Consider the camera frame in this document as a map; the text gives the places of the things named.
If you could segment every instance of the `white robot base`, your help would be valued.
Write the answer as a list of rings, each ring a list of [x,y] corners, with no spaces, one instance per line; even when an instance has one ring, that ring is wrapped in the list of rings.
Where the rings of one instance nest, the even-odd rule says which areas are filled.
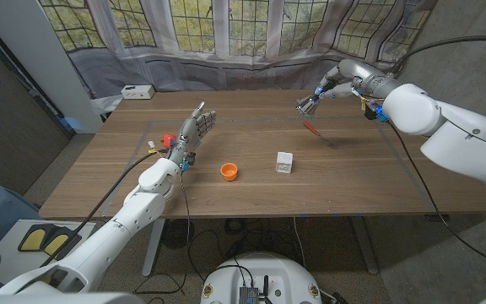
[[[202,288],[202,304],[257,304],[258,298],[267,297],[266,303],[321,303],[318,284],[312,275],[295,261],[277,253],[247,252],[219,265]]]

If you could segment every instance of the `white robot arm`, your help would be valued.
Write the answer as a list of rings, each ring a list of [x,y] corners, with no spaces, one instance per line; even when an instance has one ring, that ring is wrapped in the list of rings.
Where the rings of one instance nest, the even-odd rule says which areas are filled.
[[[351,82],[340,84],[342,79]],[[327,97],[367,94],[385,99],[373,111],[383,113],[404,133],[429,139],[421,146],[436,164],[486,182],[486,117],[437,101],[413,84],[401,84],[380,70],[351,59],[342,60],[323,77],[314,95],[296,101],[303,115],[313,115]]]
[[[62,260],[8,282],[0,289],[0,295],[96,290],[104,272],[132,236],[159,218],[173,192],[173,182],[194,161],[193,151],[216,118],[215,111],[202,114],[203,105],[202,102],[185,120],[166,156],[142,173],[138,185],[110,221]]]

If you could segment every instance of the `sheer curtain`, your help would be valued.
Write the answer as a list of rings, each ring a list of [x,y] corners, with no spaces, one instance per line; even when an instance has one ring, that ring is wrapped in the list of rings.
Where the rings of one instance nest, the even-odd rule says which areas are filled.
[[[91,99],[157,91],[310,89],[351,57],[408,51],[420,0],[39,0]]]

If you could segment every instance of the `metal table leg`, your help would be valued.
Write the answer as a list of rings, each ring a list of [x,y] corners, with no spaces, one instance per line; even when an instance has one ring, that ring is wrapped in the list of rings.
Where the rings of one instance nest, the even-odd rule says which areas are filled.
[[[357,216],[350,217],[350,221],[352,222],[355,238],[358,240],[359,250],[363,256],[364,265],[367,268],[367,272],[372,275],[380,273],[375,254],[372,251],[372,245],[370,245],[369,232],[367,231],[365,220],[363,217]]]
[[[153,263],[159,249],[160,236],[165,227],[165,219],[157,219],[153,221],[153,229],[151,230],[151,237],[149,238],[148,251],[145,253],[143,260],[142,275],[147,277],[153,271]]]

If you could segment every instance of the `window pane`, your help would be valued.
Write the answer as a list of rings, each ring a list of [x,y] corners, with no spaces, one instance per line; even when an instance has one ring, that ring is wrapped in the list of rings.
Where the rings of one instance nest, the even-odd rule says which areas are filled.
[[[243,2],[243,20],[253,21],[255,19],[255,12],[257,10],[256,3],[254,1]]]
[[[243,39],[254,39],[254,22],[243,21]]]
[[[200,35],[200,20],[198,18],[187,18],[186,25],[189,28],[189,35]]]
[[[241,55],[241,40],[239,39],[229,40],[229,53],[231,55]]]
[[[311,19],[312,4],[300,4],[297,9],[295,22],[309,22]]]
[[[267,21],[267,10],[269,9],[269,3],[256,2],[256,21]]]
[[[153,33],[139,0],[110,0],[110,6],[125,47],[155,46]]]
[[[395,62],[398,58],[402,57],[413,40],[421,30],[423,23],[429,16],[428,11],[416,12],[415,7],[419,1],[407,1],[404,5],[404,19],[401,26],[397,29],[397,32],[393,36],[385,41],[381,47],[380,60],[389,62]]]
[[[230,55],[265,56],[268,9],[266,0],[230,0]]]
[[[211,0],[170,0],[170,6],[179,49],[215,53]]]
[[[177,35],[188,35],[189,32],[186,29],[185,17],[174,17],[174,28]]]
[[[185,5],[183,0],[170,0],[172,16],[185,16]]]
[[[289,0],[284,4],[280,54],[312,47],[326,12],[326,0]]]
[[[40,5],[65,51],[105,47],[84,0],[41,0]]]
[[[343,27],[337,49],[365,57],[370,37],[380,28],[392,7],[387,0],[359,1]]]
[[[283,29],[280,34],[281,41],[288,41],[294,39],[295,24],[287,23],[283,24]]]

